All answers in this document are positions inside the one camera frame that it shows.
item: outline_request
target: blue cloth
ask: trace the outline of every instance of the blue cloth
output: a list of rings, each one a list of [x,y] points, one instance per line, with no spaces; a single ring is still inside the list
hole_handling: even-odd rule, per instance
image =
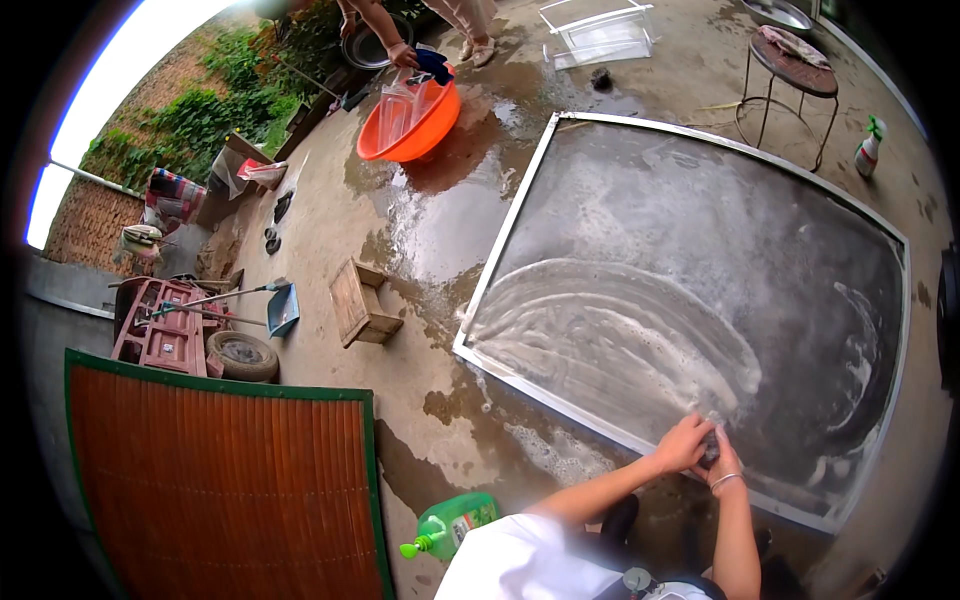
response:
[[[453,76],[446,70],[446,57],[433,50],[417,49],[417,64],[420,70],[433,75],[433,79],[440,85],[446,85]]]

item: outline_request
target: white shirt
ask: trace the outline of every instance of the white shirt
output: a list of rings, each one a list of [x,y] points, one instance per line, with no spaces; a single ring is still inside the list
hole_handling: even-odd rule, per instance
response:
[[[510,515],[471,530],[435,600],[590,600],[623,574],[565,551],[563,526],[545,516]],[[690,584],[663,584],[647,596],[708,600]]]

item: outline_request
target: green detergent bottle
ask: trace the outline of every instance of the green detergent bottle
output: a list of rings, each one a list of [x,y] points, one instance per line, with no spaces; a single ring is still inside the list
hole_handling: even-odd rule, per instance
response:
[[[460,549],[469,530],[499,518],[496,500],[488,493],[458,495],[423,513],[417,522],[417,538],[413,543],[402,543],[400,554],[412,559],[419,552],[429,552],[438,559],[449,561]]]

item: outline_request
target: silver bracelet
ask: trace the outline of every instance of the silver bracelet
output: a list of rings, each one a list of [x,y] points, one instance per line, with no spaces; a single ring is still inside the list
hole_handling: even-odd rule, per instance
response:
[[[740,473],[729,473],[729,474],[727,474],[727,475],[724,475],[724,476],[721,477],[720,479],[717,479],[716,481],[713,482],[713,485],[710,486],[710,493],[713,493],[713,491],[717,489],[717,486],[719,486],[719,485],[722,484],[723,482],[727,481],[727,480],[730,479],[731,477],[739,477],[740,479],[743,479],[743,475],[741,475]]]

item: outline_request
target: brick wall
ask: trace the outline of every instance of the brick wall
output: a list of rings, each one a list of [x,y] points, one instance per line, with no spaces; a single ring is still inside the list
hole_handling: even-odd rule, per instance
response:
[[[144,108],[165,107],[195,86],[226,92],[224,83],[216,77],[207,77],[206,69],[199,62],[224,28],[255,27],[257,23],[248,6],[232,7],[211,18],[140,80],[110,116],[101,134],[119,129],[141,138],[143,133],[137,124],[143,119]],[[111,180],[110,173],[94,175]],[[120,276],[148,273],[149,265],[137,265],[127,252],[119,254],[121,259],[114,262],[114,249],[122,227],[139,223],[142,212],[143,203],[133,196],[75,176],[60,201],[42,255],[56,262],[82,263]]]

